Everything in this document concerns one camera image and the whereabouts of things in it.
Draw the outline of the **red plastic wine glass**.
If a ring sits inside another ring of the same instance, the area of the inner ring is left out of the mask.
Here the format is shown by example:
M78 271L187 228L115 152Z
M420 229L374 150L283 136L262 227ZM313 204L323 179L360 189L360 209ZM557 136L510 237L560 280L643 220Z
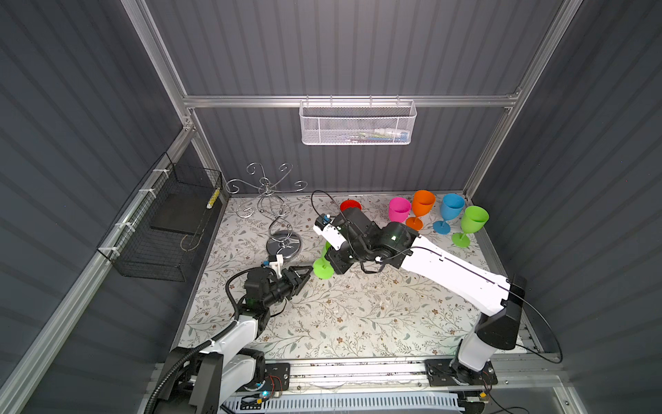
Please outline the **red plastic wine glass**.
M349 209L362 209L362 205L360 204L359 201L353 200L353 199L348 199L345 200L341 203L341 211L346 211Z

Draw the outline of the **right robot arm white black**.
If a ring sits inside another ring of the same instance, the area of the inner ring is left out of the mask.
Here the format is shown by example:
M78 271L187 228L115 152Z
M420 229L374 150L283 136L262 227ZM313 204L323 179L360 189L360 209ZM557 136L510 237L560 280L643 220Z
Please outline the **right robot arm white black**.
M320 215L314 231L329 244L325 257L336 274L367 262L403 269L434 281L479 310L479 319L448 364L448 375L457 384L487 384L491 357L498 350L515 348L522 308L527 305L524 278L484 271L405 224L379 227L356 208L336 217Z

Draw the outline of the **pink plastic wine glass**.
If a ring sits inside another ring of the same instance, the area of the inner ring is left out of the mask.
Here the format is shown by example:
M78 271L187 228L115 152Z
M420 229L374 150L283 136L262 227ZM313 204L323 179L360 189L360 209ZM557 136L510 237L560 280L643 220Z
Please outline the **pink plastic wine glass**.
M392 198L389 203L388 217L391 222L404 223L410 217L411 203L407 198Z

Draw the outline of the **orange plastic wine glass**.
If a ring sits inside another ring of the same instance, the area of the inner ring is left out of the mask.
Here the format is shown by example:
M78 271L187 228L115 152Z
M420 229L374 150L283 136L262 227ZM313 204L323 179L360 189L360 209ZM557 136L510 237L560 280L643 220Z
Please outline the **orange plastic wine glass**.
M416 231L422 230L424 226L422 218L431 212L435 202L436 196L431 191L417 191L411 203L413 217L407 218L405 224Z

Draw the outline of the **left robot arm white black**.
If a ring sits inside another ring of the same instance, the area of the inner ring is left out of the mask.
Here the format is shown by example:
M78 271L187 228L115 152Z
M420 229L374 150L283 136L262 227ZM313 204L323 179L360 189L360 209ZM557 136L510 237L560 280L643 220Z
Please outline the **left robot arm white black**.
M231 276L225 293L233 307L229 325L194 348L176 348L167 357L146 413L217 413L232 394L265 376L265 357L247 346L264 332L271 306L297 296L313 267L280 271L260 265Z

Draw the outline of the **blue plastic wine glass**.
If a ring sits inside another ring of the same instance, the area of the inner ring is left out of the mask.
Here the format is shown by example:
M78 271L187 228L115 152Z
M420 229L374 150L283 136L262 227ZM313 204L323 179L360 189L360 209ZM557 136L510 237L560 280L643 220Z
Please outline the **blue plastic wine glass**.
M446 194L441 200L441 220L433 224L436 233L447 235L451 231L449 222L460 215L465 208L465 199L458 194Z

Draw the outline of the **green plastic wine glass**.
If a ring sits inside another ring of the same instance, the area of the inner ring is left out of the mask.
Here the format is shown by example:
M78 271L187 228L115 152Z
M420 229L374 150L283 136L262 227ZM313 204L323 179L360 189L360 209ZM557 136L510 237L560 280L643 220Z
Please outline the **green plastic wine glass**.
M324 250L322 251L322 256L317 259L313 264L313 273L319 279L330 279L334 275L334 269L330 261L326 258L326 253L331 248L329 243L325 244Z
M452 236L453 244L459 248L468 248L471 244L470 235L483 229L489 219L490 214L486 209L476 205L467 207L460 221L461 231Z

